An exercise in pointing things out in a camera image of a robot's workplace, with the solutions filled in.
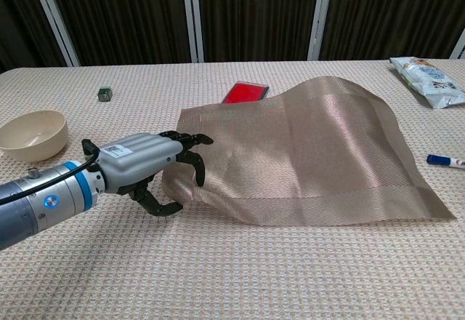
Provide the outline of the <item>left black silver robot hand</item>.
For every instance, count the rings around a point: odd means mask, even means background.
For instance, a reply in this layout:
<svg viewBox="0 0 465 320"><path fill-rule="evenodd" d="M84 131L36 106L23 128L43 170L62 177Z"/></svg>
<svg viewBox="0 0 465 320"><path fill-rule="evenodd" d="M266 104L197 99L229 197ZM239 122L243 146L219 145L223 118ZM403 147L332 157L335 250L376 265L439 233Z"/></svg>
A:
<svg viewBox="0 0 465 320"><path fill-rule="evenodd" d="M167 131L159 134L139 133L101 147L83 139L81 145L85 158L90 161L86 170L99 171L104 176L103 193L127 194L149 214L167 217L182 210L182 205L175 201L160 204L147 189L148 183L157 173L179 162L194 167L195 181L202 186L206 176L205 165L201 156L190 149L213 142L204 134Z"/></svg>

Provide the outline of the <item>beige bowl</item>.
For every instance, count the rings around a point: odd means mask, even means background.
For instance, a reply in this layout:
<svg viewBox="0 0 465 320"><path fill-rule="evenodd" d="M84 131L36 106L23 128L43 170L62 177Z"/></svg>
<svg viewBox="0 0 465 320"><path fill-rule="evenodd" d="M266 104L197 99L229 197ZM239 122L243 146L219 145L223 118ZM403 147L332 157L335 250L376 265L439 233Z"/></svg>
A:
<svg viewBox="0 0 465 320"><path fill-rule="evenodd" d="M67 139L67 119L58 111L34 111L0 127L0 151L27 163L52 158Z"/></svg>

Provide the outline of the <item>brown woven placemat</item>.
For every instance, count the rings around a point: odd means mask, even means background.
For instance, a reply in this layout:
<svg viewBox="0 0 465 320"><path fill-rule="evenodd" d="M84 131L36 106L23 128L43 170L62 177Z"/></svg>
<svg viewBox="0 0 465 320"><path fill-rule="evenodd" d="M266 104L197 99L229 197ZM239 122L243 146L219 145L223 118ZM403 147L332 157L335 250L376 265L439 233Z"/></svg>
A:
<svg viewBox="0 0 465 320"><path fill-rule="evenodd" d="M248 224L335 226L450 219L417 169L392 109L335 76L298 84L253 103L184 109L179 132L205 134L206 179L172 164L163 192L203 202Z"/></svg>

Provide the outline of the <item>red ink pad case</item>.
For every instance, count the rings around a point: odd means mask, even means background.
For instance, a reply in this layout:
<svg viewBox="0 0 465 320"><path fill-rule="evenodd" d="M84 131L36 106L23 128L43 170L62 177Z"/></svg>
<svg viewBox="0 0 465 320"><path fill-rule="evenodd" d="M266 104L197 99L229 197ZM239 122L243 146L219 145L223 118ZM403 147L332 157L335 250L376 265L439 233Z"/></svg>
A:
<svg viewBox="0 0 465 320"><path fill-rule="evenodd" d="M247 81L237 81L226 94L222 104L257 102L266 98L269 87Z"/></svg>

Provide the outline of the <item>beige woven tablecloth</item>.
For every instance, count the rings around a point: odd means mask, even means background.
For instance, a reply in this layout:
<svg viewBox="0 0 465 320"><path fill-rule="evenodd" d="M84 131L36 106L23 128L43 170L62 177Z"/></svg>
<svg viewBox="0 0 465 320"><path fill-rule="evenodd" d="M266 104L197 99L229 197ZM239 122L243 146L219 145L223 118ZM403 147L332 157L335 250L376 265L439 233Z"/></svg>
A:
<svg viewBox="0 0 465 320"><path fill-rule="evenodd" d="M339 76L394 111L449 221L331 228L238 223L205 204L157 218L122 196L0 252L0 320L465 320L465 105L434 110L386 60L17 68L0 74L0 126L40 110L66 115L66 149L43 167L177 125L183 108L222 101L237 81L276 95ZM100 102L100 87L113 91Z"/></svg>

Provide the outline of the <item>black curtain panel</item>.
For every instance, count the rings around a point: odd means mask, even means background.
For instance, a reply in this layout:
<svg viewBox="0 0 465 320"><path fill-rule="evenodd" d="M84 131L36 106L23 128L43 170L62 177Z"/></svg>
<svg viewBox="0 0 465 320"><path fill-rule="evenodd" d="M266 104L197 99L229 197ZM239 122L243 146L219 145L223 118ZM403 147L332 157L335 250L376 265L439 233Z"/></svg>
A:
<svg viewBox="0 0 465 320"><path fill-rule="evenodd" d="M199 0L207 62L306 60L316 0Z"/></svg>
<svg viewBox="0 0 465 320"><path fill-rule="evenodd" d="M66 65L39 0L0 0L0 73Z"/></svg>
<svg viewBox="0 0 465 320"><path fill-rule="evenodd" d="M83 66L189 63L184 0L55 0Z"/></svg>
<svg viewBox="0 0 465 320"><path fill-rule="evenodd" d="M448 59L465 0L329 0L320 60Z"/></svg>

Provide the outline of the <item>white snack bag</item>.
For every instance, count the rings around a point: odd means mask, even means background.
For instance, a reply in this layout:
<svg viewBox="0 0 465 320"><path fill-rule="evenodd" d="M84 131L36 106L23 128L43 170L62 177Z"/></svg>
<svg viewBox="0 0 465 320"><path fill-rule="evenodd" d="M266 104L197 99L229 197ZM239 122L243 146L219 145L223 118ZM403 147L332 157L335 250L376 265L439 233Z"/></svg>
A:
<svg viewBox="0 0 465 320"><path fill-rule="evenodd" d="M433 109L465 105L465 90L444 71L418 57L391 57L389 62L408 87L423 96Z"/></svg>

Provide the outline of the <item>blue white marker pen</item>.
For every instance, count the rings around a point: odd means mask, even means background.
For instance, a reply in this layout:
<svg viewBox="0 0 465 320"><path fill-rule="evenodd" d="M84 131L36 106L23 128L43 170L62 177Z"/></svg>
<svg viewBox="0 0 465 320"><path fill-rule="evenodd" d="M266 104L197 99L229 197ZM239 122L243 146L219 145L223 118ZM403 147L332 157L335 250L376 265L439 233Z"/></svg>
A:
<svg viewBox="0 0 465 320"><path fill-rule="evenodd" d="M453 157L429 154L426 158L426 162L431 165L465 169L465 160Z"/></svg>

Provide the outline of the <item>white partition post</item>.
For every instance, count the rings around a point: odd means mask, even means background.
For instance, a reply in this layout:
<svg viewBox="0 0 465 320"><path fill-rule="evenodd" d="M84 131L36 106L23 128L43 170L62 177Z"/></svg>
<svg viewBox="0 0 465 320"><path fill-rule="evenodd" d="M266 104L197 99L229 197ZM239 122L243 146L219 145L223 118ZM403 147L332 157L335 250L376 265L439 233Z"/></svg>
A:
<svg viewBox="0 0 465 320"><path fill-rule="evenodd" d="M316 0L307 60L319 60L330 0Z"/></svg>
<svg viewBox="0 0 465 320"><path fill-rule="evenodd" d="M449 58L465 60L465 28L462 30Z"/></svg>
<svg viewBox="0 0 465 320"><path fill-rule="evenodd" d="M39 0L60 52L68 67L79 67L80 61L62 18L56 0Z"/></svg>
<svg viewBox="0 0 465 320"><path fill-rule="evenodd" d="M191 61L204 63L200 0L184 0L184 6Z"/></svg>

